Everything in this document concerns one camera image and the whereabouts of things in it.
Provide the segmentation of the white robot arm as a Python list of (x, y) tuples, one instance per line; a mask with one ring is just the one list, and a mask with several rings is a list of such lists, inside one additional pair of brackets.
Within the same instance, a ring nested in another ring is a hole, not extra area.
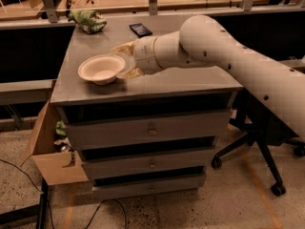
[(242, 45), (207, 15), (188, 18), (178, 31), (145, 36), (111, 52), (131, 56), (143, 74), (217, 66), (305, 138), (305, 74)]

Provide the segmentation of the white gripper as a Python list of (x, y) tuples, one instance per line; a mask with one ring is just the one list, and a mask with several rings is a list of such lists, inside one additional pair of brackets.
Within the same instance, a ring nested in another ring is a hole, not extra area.
[(155, 55), (157, 36), (146, 36), (111, 49), (111, 53), (123, 53), (133, 56), (135, 66), (127, 72), (120, 73), (119, 79), (136, 78), (143, 74), (155, 74), (163, 71)]

